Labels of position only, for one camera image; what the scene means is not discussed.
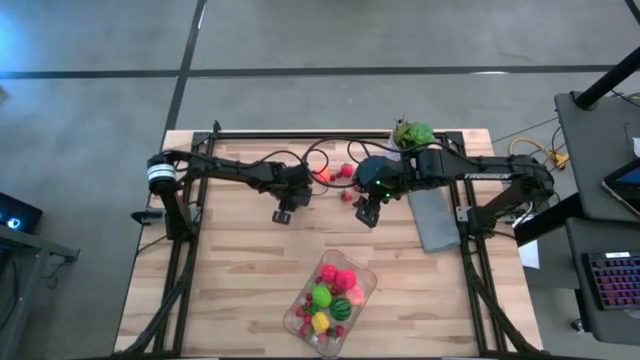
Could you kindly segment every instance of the tablet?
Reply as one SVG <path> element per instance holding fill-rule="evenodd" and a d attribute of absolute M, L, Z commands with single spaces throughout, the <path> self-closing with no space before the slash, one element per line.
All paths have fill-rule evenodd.
<path fill-rule="evenodd" d="M 640 159 L 609 174 L 604 178 L 602 187 L 640 217 Z"/>

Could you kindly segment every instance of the clear plastic container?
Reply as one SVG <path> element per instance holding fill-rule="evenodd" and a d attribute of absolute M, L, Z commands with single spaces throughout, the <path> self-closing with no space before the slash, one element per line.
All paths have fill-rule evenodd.
<path fill-rule="evenodd" d="M 327 331 L 321 335 L 321 334 L 317 334 L 314 331 L 313 325 L 306 325 L 306 335 L 303 336 L 300 333 L 300 328 L 305 326 L 305 320 L 304 320 L 304 317 L 297 316 L 296 312 L 300 307 L 304 308 L 305 304 L 307 304 L 308 302 L 307 294 L 310 294 L 313 291 L 313 288 L 316 286 L 325 286 L 329 289 L 335 286 L 334 283 L 327 283 L 325 281 L 316 283 L 316 279 L 321 277 L 321 274 L 322 274 L 321 271 L 323 266 L 327 264 L 334 265 L 335 267 L 338 268 L 339 271 L 342 271 L 342 270 L 353 271 L 356 275 L 356 285 L 362 289 L 362 293 L 364 294 L 364 299 L 361 299 L 358 296 L 351 296 L 354 293 L 357 293 L 357 291 L 350 292 L 348 295 L 351 296 L 351 299 L 353 299 L 356 304 L 359 302 L 359 300 L 362 300 L 361 304 L 353 305 L 347 299 L 347 292 L 342 291 L 338 294 L 332 293 L 332 296 L 331 296 L 332 305 L 337 299 L 344 299 L 346 301 L 349 301 L 351 305 L 351 315 L 346 320 L 338 321 L 331 315 L 331 306 L 327 308 L 317 308 L 316 310 L 318 312 L 323 312 L 324 314 L 327 315 L 327 318 L 329 319 L 329 324 L 330 324 L 329 329 L 327 329 Z M 324 357 L 336 356 L 338 352 L 340 352 L 340 349 L 342 348 L 342 344 L 344 344 L 347 338 L 347 335 L 349 334 L 349 332 L 351 331 L 351 328 L 353 327 L 356 320 L 358 319 L 358 315 L 360 315 L 360 312 L 364 308 L 367 300 L 369 299 L 369 296 L 375 289 L 377 282 L 378 280 L 375 274 L 371 272 L 369 269 L 356 264 L 354 261 L 347 258 L 340 251 L 328 250 L 322 255 L 322 259 L 320 259 L 320 263 L 318 264 L 314 272 L 309 277 L 309 280 L 305 284 L 304 288 L 300 291 L 300 294 L 298 295 L 296 300 L 293 302 L 293 305 L 291 305 L 289 310 L 287 310 L 287 312 L 284 314 L 284 318 L 282 319 L 284 327 L 293 336 L 299 338 L 300 340 L 304 341 L 309 346 L 314 348 L 320 355 Z M 343 328 L 343 331 L 341 331 L 342 332 L 341 336 L 337 336 L 336 334 L 337 332 L 336 329 L 338 326 Z"/>

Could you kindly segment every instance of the blue light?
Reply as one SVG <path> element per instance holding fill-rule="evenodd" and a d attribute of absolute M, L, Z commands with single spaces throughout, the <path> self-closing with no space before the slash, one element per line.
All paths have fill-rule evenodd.
<path fill-rule="evenodd" d="M 7 221 L 7 226 L 10 229 L 17 229 L 18 226 L 20 226 L 20 220 L 16 218 L 11 218 L 9 219 L 9 221 Z"/>

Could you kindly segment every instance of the concrete floor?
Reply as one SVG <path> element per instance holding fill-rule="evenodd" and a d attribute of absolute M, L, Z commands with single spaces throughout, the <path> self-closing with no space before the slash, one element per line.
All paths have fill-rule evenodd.
<path fill-rule="evenodd" d="M 179 69 L 196 3 L 5 1 L 0 72 Z M 601 65 L 631 52 L 638 35 L 621 0 L 211 0 L 192 68 Z M 379 128 L 404 114 L 437 128 L 489 128 L 498 139 L 553 118 L 554 94 L 601 75 L 190 79 L 177 128 L 208 129 L 214 119 L 227 129 Z M 110 353 L 140 232 L 129 214 L 144 205 L 145 160 L 160 146 L 175 83 L 0 80 L 10 94 L 0 104 L 0 191 L 42 208 L 42 233 L 82 248 L 55 290 L 43 286 L 22 358 Z M 636 89 L 637 75 L 619 87 Z M 547 143 L 557 127 L 519 136 Z M 563 197 L 575 191 L 570 171 L 554 173 Z M 568 328 L 571 292 L 531 293 L 546 350 L 636 357 L 637 348 Z"/>

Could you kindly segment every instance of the black desk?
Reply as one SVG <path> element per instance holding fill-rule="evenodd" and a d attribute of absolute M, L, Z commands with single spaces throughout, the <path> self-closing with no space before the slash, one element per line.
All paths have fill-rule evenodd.
<path fill-rule="evenodd" d="M 640 251 L 640 226 L 573 218 L 567 220 L 566 229 L 580 283 L 576 295 L 585 330 L 599 341 L 640 345 L 640 311 L 601 311 L 581 260 L 582 254 L 590 252 Z"/>
<path fill-rule="evenodd" d="M 558 94 L 555 102 L 584 215 L 640 222 L 601 187 L 605 176 L 635 159 L 627 134 L 640 137 L 640 108 L 604 97 L 593 110 L 585 111 L 574 104 L 571 94 Z"/>

